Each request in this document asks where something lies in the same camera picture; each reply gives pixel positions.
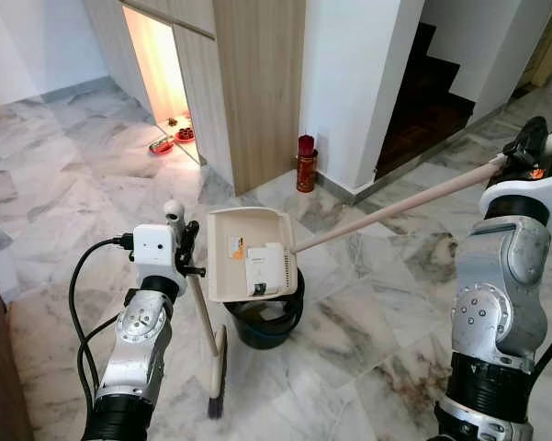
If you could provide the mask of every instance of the wooden broom handle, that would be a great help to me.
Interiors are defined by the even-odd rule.
[[[374,211],[373,213],[368,214],[360,220],[356,220],[355,222],[348,223],[342,227],[335,228],[334,230],[326,232],[325,234],[321,234],[320,236],[312,237],[311,239],[308,239],[307,241],[304,241],[303,243],[299,243],[296,246],[292,247],[290,251],[294,254],[299,253],[300,251],[307,250],[313,246],[320,245],[321,243],[329,242],[332,239],[343,236],[344,234],[348,234],[350,232],[359,230],[360,228],[364,228],[374,222],[379,222],[387,218],[388,216],[394,216],[395,214],[402,213],[403,211],[406,211],[408,209],[413,209],[422,204],[426,204],[427,202],[431,202],[432,200],[442,198],[443,196],[450,195],[451,193],[455,193],[456,191],[471,187],[492,177],[497,171],[501,169],[505,162],[506,156],[504,156],[503,154],[499,154],[498,156],[490,160],[487,164],[484,164],[481,167],[464,173],[463,175],[460,175],[458,177],[454,177],[453,179],[449,179],[448,181],[445,181],[438,186],[428,188],[420,193],[417,193],[414,196],[405,198],[400,202],[388,205],[383,209]]]

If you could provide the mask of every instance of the wooden stair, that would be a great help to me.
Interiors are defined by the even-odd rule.
[[[449,93],[459,64],[426,54],[435,26],[419,23],[402,77],[376,179],[466,127],[474,104]]]

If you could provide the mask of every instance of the black trash bin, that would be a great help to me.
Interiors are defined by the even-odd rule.
[[[281,302],[282,315],[274,319],[262,317],[258,310],[265,302]],[[239,338],[254,349],[271,349],[286,341],[302,316],[304,277],[298,270],[298,288],[294,294],[270,300],[233,301],[224,303],[231,313]]]

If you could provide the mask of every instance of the black cable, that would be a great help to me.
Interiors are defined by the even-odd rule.
[[[85,335],[84,335],[84,330],[82,329],[82,324],[80,324],[80,320],[77,317],[77,311],[75,310],[75,302],[74,302],[75,283],[80,274],[80,270],[82,269],[82,265],[84,264],[85,259],[87,259],[88,256],[94,252],[94,250],[105,245],[114,244],[116,242],[117,240],[115,239],[106,239],[105,241],[98,242],[92,245],[90,248],[88,248],[85,251],[82,257],[80,257],[80,260],[77,262],[77,265],[73,270],[72,280],[70,281],[70,288],[68,292],[68,300],[69,300],[69,306],[70,306],[70,314],[72,315],[73,327],[75,328],[75,333],[77,334],[77,337],[80,340],[80,345],[84,343]],[[90,351],[89,347],[85,349],[85,358],[87,359],[88,366],[90,367],[90,374],[92,376],[92,382],[94,383],[94,390],[96,390],[96,388],[98,387],[98,372],[96,370],[96,364],[94,363],[94,358],[92,357],[92,352]]]
[[[551,345],[549,345],[545,353],[541,356],[541,358],[535,365],[535,371],[533,372],[533,384],[535,384],[535,382],[539,378],[539,375],[541,375],[541,372],[543,372],[543,369],[545,369],[549,361],[551,361],[551,358],[552,358],[552,342],[551,342]]]
[[[88,379],[85,376],[84,372],[84,352],[90,350],[88,343],[99,332],[103,331],[107,326],[114,323],[118,318],[118,314],[114,317],[109,318],[104,323],[95,328],[90,334],[86,336],[83,342],[80,344],[80,347],[77,350],[77,373],[80,377],[80,383],[82,383],[82,389],[84,390],[85,395],[85,405],[87,407],[85,425],[87,427],[88,422],[90,421],[90,416],[92,414],[93,402],[92,402],[92,391],[90,391],[90,385],[88,384]]]

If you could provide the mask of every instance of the dustpan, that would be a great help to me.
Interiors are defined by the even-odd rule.
[[[216,302],[268,300],[296,292],[298,266],[292,222],[287,213],[265,207],[220,209],[208,215],[208,298]],[[281,275],[278,289],[250,293],[253,250],[270,255],[270,271]]]

